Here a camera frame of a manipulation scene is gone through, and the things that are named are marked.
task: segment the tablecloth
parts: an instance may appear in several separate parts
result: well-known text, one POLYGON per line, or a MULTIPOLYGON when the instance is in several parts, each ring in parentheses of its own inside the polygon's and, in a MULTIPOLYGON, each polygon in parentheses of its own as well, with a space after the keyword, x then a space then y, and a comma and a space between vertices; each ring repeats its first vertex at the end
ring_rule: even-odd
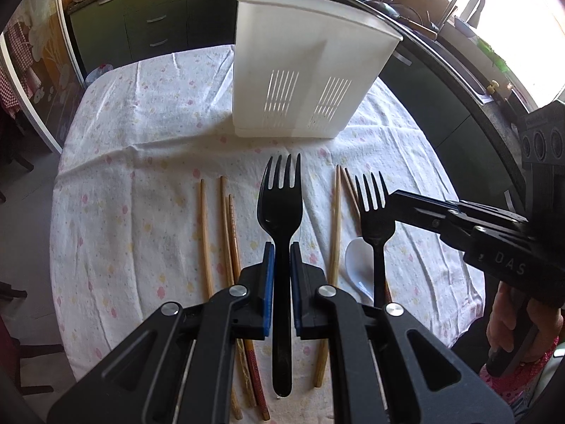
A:
MULTIPOLYGON (((349 125, 332 140, 244 139, 234 135, 232 46, 147 59, 101 76, 78 107, 55 182, 51 274, 56 314, 71 367, 81 378, 166 301, 204 302, 198 186, 207 180, 208 227, 216 289, 226 285, 218 177, 234 196, 243 266, 261 260, 269 237, 256 201, 272 155, 302 155, 304 214, 295 239, 307 262, 327 269, 334 167, 352 175, 382 171, 388 189, 437 199, 456 193, 425 135, 377 79, 349 125)), ((343 196, 339 286, 344 253, 356 237, 343 196)), ((397 224, 386 245, 391 293, 446 345, 484 304, 482 273, 433 233, 397 224)), ((318 341, 293 340, 293 392, 270 385, 270 338, 256 342, 273 423, 332 422, 329 372, 313 389, 318 341)), ((259 422, 245 406, 244 421, 259 422)))

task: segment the wooden chopstick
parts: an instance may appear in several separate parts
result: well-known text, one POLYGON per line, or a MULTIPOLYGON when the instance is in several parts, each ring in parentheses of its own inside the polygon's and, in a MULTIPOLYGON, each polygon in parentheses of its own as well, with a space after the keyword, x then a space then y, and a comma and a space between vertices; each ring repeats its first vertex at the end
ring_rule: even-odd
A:
POLYGON ((349 171, 347 169, 341 168, 341 176, 344 178, 345 189, 349 193, 349 200, 353 204, 353 208, 357 216, 355 220, 357 221, 357 227, 361 229, 361 215, 359 213, 359 203, 357 201, 357 195, 355 194, 355 189, 353 188, 353 182, 349 171))
MULTIPOLYGON (((208 243, 208 208, 206 206, 206 182, 200 180, 200 215, 202 218, 202 248, 204 254, 204 272, 206 274, 206 290, 208 299, 214 295, 214 283, 212 281, 212 266, 210 264, 210 244, 208 243)), ((237 420, 244 418, 237 395, 232 387, 231 405, 233 415, 237 420)))
MULTIPOLYGON (((232 269, 232 254, 230 251, 230 226, 228 223, 228 211, 227 211, 227 198, 225 196, 225 177, 220 177, 220 199, 221 199, 221 223, 222 231, 224 233, 224 262, 225 262, 225 274, 228 280, 228 286, 231 287, 235 281, 233 279, 233 269, 232 269)), ((245 349, 244 344, 241 340, 236 340, 236 351, 237 358, 239 360, 239 366, 241 367, 241 373, 244 377, 244 387, 245 395, 248 398, 249 406, 254 408, 257 403, 255 402, 255 395, 253 394, 253 386, 251 385, 251 379, 249 377, 249 371, 247 368, 247 362, 245 361, 245 349)))
MULTIPOLYGON (((351 176, 349 175, 349 171, 347 169, 344 170, 342 168, 341 175, 345 176, 347 191, 349 192, 349 197, 351 198, 351 201, 355 205, 355 210, 357 212, 357 220, 358 220, 357 225, 359 227, 359 230, 361 230, 361 214, 359 212, 359 199, 357 198, 357 195, 356 195, 355 190, 353 188, 353 181, 352 181, 351 176)), ((385 298, 386 298, 387 303, 392 303, 391 290, 389 289, 389 286, 388 286, 388 280, 385 280, 385 298)))
MULTIPOLYGON (((237 282, 239 280, 239 275, 241 274, 241 262, 239 261, 239 247, 237 246, 236 215, 233 208, 233 197, 231 194, 228 197, 228 210, 230 211, 230 250, 232 255, 233 279, 237 282)), ((267 402, 265 400, 265 394, 263 393, 263 386, 261 384, 261 376, 259 375, 259 368, 257 367, 253 341, 244 340, 244 347, 257 406, 259 407, 263 420, 270 420, 269 409, 267 408, 267 402)))
POLYGON ((214 294, 212 265, 210 263, 210 244, 208 243, 208 208, 206 206, 206 182, 200 181, 200 215, 202 218, 202 249, 204 253, 204 273, 206 276, 206 294, 208 299, 214 294))
MULTIPOLYGON (((340 240, 341 240, 341 171, 338 165, 335 168, 335 185, 333 197, 332 218, 332 243, 330 248, 330 265, 328 272, 328 283, 337 286, 337 277, 340 270, 340 240)), ((322 340, 318 349, 316 369, 314 370, 314 387, 321 387, 324 382, 326 363, 328 362, 329 346, 328 340, 322 340)))

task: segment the person's hand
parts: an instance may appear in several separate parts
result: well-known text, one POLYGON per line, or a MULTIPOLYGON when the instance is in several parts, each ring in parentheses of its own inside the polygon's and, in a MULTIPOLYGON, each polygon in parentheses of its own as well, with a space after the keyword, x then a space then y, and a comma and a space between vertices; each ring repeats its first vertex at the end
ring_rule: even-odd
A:
MULTIPOLYGON (((507 352, 514 348, 512 330, 516 327, 516 314, 510 300, 510 290, 512 288, 508 284, 500 282, 487 326, 487 338, 491 348, 500 347, 507 352)), ((537 300, 531 299, 528 303, 528 315, 540 332, 522 357, 522 361, 526 363, 543 357, 563 327, 561 310, 546 306, 537 300)))

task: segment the dark green kitchen cabinet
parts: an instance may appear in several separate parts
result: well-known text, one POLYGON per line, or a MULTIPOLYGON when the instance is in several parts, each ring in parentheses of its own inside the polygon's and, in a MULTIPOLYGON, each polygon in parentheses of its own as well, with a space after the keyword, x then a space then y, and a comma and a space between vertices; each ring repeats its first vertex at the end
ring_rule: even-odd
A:
POLYGON ((402 44, 379 78, 412 115, 434 148, 469 116, 445 83, 402 44))
POLYGON ((186 0, 188 49, 235 42, 236 0, 186 0))
POLYGON ((102 64, 132 62, 125 29, 123 0, 99 0, 70 16, 85 74, 102 64))
POLYGON ((436 154, 460 199, 507 209, 504 192, 511 189, 512 180, 472 116, 436 148, 436 154))

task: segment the kitchen counter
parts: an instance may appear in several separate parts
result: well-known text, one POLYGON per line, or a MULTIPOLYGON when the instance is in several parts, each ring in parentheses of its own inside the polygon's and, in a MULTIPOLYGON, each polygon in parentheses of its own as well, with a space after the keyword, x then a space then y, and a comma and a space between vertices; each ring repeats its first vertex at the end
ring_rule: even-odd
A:
MULTIPOLYGON (((67 8, 67 14, 89 5, 97 0, 85 0, 73 3, 67 8)), ((469 86, 461 79, 449 63, 445 62, 434 50, 425 44, 409 28, 397 23, 391 18, 378 12, 360 0, 333 0, 371 13, 375 17, 385 20, 403 36, 402 45, 414 56, 424 63, 445 85, 453 92, 460 102, 468 109, 471 116, 478 123, 487 136, 494 150, 505 166, 510 179, 516 188, 519 197, 524 202, 525 180, 522 173, 521 146, 517 132, 512 128, 509 120, 504 117, 500 108, 493 101, 483 103, 479 100, 469 86)))

